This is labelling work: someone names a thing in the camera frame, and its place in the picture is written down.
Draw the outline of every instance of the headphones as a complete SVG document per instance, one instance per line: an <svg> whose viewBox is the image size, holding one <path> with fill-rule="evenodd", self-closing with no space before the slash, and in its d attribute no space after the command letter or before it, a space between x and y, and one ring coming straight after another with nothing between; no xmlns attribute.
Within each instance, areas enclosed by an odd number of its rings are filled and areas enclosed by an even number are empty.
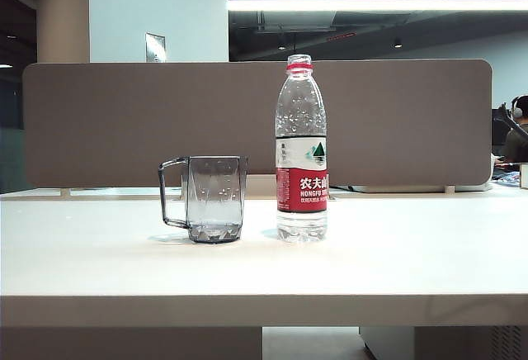
<svg viewBox="0 0 528 360"><path fill-rule="evenodd" d="M517 102L519 101L520 98L523 98L523 97L526 97L528 95L523 95L523 96L517 96L515 97L513 100L511 100L511 113L513 115L514 118L516 119L519 119L519 118L522 118L522 116L524 115L524 112L522 109L520 109L518 106L517 106Z"/></svg>

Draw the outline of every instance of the bottle label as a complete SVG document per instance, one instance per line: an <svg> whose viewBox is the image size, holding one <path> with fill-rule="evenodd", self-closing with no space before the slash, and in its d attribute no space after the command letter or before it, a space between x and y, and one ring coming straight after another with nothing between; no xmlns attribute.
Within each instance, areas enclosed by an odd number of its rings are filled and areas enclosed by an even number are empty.
<svg viewBox="0 0 528 360"><path fill-rule="evenodd" d="M279 211L327 210L326 137L276 139L276 180Z"/></svg>

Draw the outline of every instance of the person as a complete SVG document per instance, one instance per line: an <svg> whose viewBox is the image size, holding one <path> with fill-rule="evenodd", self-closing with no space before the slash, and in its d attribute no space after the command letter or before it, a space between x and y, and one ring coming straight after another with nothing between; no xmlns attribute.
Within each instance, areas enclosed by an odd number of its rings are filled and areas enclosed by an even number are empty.
<svg viewBox="0 0 528 360"><path fill-rule="evenodd" d="M528 132L528 94L515 97L511 101L511 108L514 121ZM528 140L510 130L502 148L502 157L503 163L528 162Z"/></svg>

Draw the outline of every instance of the gray plastic mug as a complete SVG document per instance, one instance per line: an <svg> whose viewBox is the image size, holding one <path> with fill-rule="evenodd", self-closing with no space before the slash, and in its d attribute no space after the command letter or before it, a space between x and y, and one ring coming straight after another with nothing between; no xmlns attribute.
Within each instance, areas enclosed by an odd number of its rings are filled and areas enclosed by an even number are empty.
<svg viewBox="0 0 528 360"><path fill-rule="evenodd" d="M185 220L167 217L165 168L181 165L181 194L185 198ZM159 190L163 222L189 231L198 243L224 243L240 238L246 156L184 156L159 165Z"/></svg>

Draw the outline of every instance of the white wall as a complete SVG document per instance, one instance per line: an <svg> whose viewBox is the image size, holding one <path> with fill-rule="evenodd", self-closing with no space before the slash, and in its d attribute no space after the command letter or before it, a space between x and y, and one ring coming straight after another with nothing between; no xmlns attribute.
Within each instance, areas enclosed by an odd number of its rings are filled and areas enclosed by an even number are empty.
<svg viewBox="0 0 528 360"><path fill-rule="evenodd" d="M492 106L528 92L528 31L512 32L448 45L401 51L377 59L485 59L493 69Z"/></svg>
<svg viewBox="0 0 528 360"><path fill-rule="evenodd" d="M227 0L90 0L90 61L144 62L145 32L167 61L229 61Z"/></svg>

